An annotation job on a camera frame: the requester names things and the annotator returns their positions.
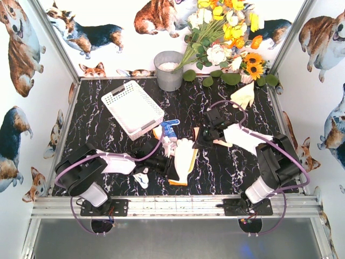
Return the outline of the yellow dotted knit glove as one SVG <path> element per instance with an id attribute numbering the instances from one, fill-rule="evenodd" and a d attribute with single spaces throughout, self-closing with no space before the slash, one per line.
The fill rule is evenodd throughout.
<path id="1" fill-rule="evenodd" d="M 180 179 L 178 181 L 177 180 L 168 180 L 170 185 L 172 185 L 172 186 L 187 186 L 188 185 L 188 176 L 194 170 L 197 154 L 198 154 L 198 149 L 194 149 L 193 156 L 191 159 L 191 164 L 190 164 L 188 172 L 186 174 L 184 174 L 183 176 L 180 176 Z"/>

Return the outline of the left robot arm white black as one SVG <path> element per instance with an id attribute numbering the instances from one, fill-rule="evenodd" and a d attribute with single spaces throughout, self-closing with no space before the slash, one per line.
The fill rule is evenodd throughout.
<path id="1" fill-rule="evenodd" d="M 142 147 L 129 153 L 107 153 L 86 143 L 55 167 L 55 185 L 65 188 L 70 196 L 80 197 L 93 207 L 109 207 L 111 198 L 96 183 L 102 173 L 116 173 L 143 177 L 156 173 L 168 180 L 179 180 L 172 155 L 160 155 L 163 147 L 157 139 L 150 139 Z"/>

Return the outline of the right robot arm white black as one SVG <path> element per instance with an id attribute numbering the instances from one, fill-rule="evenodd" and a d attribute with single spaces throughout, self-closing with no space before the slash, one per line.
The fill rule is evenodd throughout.
<path id="1" fill-rule="evenodd" d="M 241 204 L 249 209 L 266 198 L 290 189 L 284 185 L 306 174 L 286 135 L 265 135 L 244 127 L 241 122 L 225 119 L 217 108 L 204 113 L 202 125 L 194 130 L 193 148 L 212 148 L 215 141 L 238 146 L 256 156 L 260 175 L 241 194 Z"/>

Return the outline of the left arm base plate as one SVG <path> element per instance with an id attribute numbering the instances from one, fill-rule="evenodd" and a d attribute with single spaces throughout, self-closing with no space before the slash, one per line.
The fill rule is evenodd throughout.
<path id="1" fill-rule="evenodd" d="M 123 216 L 128 213 L 129 200 L 127 199 L 108 199 L 99 207 L 93 206 L 85 200 L 81 205 L 81 216 Z"/>

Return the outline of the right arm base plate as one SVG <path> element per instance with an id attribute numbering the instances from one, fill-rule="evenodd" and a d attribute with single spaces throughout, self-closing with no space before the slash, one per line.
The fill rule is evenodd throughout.
<path id="1" fill-rule="evenodd" d="M 216 205 L 217 208 L 224 209 L 226 216 L 251 216 L 253 214 L 259 216 L 273 215 L 272 205 L 269 199 L 263 199 L 258 203 L 252 203 L 249 199 L 223 199 L 221 204 Z"/>

